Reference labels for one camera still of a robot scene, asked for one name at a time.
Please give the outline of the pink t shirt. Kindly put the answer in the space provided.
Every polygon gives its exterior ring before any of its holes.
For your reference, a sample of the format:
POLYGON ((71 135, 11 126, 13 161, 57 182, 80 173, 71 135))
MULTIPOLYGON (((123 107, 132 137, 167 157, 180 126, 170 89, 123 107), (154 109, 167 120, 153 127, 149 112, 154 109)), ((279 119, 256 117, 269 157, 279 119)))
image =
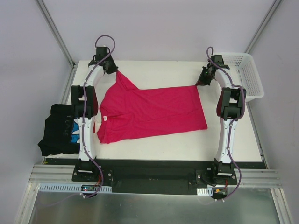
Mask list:
POLYGON ((197 86, 143 90, 120 71, 99 111, 102 144, 208 128, 197 86))

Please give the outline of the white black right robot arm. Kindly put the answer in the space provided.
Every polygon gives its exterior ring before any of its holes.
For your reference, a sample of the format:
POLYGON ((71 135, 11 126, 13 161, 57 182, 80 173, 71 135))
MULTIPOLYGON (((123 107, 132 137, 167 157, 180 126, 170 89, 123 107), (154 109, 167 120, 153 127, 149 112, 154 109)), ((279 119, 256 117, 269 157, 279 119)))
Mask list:
POLYGON ((200 180, 215 187, 217 184, 228 183, 235 175, 233 147, 237 122, 244 116, 246 90, 233 83, 229 75, 229 66, 224 63, 222 55, 208 57, 208 64, 196 82, 197 86, 207 86, 212 80, 218 82, 221 93, 216 107, 220 118, 220 139, 216 157, 211 171, 201 175, 200 180))

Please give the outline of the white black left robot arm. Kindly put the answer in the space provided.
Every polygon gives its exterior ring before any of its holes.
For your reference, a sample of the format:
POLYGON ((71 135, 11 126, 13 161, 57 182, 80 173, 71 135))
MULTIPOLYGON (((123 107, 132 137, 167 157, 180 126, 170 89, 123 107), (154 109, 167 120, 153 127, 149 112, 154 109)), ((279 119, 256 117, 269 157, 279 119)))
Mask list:
POLYGON ((99 112, 96 85, 105 74, 116 72, 116 66, 109 47, 96 47, 96 54, 88 64, 88 72, 79 85, 71 87, 71 105, 79 127, 79 161, 75 165, 74 177, 83 177, 93 182, 102 180, 102 174, 95 158, 95 121, 99 112))

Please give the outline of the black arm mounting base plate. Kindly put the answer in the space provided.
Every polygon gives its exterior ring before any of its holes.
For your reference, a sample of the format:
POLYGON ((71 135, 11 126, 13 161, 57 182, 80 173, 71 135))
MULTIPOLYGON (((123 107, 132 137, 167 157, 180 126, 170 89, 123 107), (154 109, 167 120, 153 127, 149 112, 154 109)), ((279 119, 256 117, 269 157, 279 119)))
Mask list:
POLYGON ((71 180, 112 187, 114 193, 195 195, 204 187, 238 184, 234 165, 212 161, 46 159, 47 165, 73 165, 71 180))

